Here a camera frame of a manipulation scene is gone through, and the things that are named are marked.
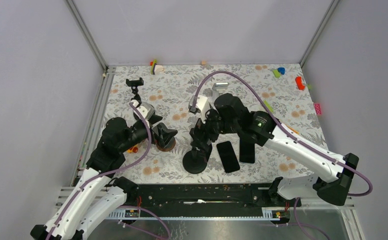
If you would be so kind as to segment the purple-edged smartphone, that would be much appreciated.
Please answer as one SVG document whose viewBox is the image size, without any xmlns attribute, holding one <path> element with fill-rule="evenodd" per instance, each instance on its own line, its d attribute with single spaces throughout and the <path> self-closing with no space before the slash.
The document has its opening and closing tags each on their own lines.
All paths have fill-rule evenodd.
<svg viewBox="0 0 388 240">
<path fill-rule="evenodd" d="M 190 145 L 193 149 L 204 152 L 212 149 L 210 135 L 206 130 L 206 125 L 200 118 L 197 119 L 196 123 L 190 129 L 189 135 L 191 136 Z"/>
</svg>

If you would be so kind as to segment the black round-base phone stand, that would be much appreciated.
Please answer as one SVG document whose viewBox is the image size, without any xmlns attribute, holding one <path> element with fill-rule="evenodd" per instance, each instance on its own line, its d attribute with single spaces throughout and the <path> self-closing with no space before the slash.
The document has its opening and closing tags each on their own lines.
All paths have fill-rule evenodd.
<svg viewBox="0 0 388 240">
<path fill-rule="evenodd" d="M 134 80 L 126 79 L 125 83 L 128 87 L 131 88 L 131 92 L 133 94 L 133 97 L 131 98 L 130 103 L 135 107 L 137 112 L 134 114 L 137 115 L 137 118 L 142 117 L 143 119 L 147 120 L 148 116 L 148 110 L 147 108 L 143 105 L 141 96 L 139 95 L 139 89 L 138 87 L 144 85 L 144 80 L 142 77 L 139 77 Z"/>
</svg>

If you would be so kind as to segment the blue-edged smartphone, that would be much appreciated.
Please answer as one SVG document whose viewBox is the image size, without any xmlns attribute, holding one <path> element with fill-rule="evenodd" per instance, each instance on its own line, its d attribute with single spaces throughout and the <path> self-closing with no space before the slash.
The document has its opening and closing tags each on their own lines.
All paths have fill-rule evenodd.
<svg viewBox="0 0 388 240">
<path fill-rule="evenodd" d="M 240 139 L 239 161 L 244 164 L 254 164 L 256 162 L 255 145 L 253 143 Z"/>
</svg>

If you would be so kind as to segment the black smartphone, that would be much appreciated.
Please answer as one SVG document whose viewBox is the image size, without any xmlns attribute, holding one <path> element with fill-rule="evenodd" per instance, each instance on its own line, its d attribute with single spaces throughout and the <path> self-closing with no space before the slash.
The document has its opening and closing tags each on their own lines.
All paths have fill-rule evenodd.
<svg viewBox="0 0 388 240">
<path fill-rule="evenodd" d="M 241 169 L 234 148 L 230 141 L 220 142 L 216 145 L 225 173 L 237 172 Z"/>
</svg>

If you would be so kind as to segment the black phone stand with phone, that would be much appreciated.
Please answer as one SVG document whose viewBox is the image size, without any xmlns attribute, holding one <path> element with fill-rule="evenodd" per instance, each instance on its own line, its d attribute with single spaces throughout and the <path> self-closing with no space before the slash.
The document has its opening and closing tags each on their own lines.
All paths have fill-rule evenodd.
<svg viewBox="0 0 388 240">
<path fill-rule="evenodd" d="M 184 169 L 190 174 L 200 174 L 203 172 L 208 165 L 212 149 L 209 151 L 201 151 L 191 147 L 191 150 L 182 159 Z"/>
</svg>

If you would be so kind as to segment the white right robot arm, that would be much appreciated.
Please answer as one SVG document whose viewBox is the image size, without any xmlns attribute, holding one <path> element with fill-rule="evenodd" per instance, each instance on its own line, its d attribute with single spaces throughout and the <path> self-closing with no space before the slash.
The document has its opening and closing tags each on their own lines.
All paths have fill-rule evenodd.
<svg viewBox="0 0 388 240">
<path fill-rule="evenodd" d="M 312 171 L 311 175 L 303 177 L 277 177 L 268 193 L 273 205 L 315 196 L 335 206 L 345 204 L 359 162 L 355 154 L 341 155 L 319 147 L 269 113 L 248 110 L 238 97 L 229 93 L 219 96 L 213 104 L 206 96 L 193 96 L 188 109 L 200 114 L 200 118 L 189 132 L 192 148 L 183 157 L 187 172 L 204 171 L 218 137 L 236 134 L 250 146 L 280 152 Z"/>
</svg>

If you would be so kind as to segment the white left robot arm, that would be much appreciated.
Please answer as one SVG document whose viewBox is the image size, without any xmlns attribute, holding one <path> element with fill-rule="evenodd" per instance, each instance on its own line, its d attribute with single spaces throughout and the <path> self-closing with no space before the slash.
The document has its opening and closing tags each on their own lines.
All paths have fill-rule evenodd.
<svg viewBox="0 0 388 240">
<path fill-rule="evenodd" d="M 138 164 L 151 146 L 163 152 L 172 150 L 178 132 L 167 128 L 150 104 L 133 100 L 129 105 L 137 121 L 132 126 L 122 117 L 106 122 L 76 186 L 47 223 L 33 227 L 33 239 L 86 240 L 115 209 L 136 202 L 138 185 L 123 176 L 115 178 L 115 174 Z M 141 158 L 123 167 L 124 153 L 143 141 L 147 149 Z"/>
</svg>

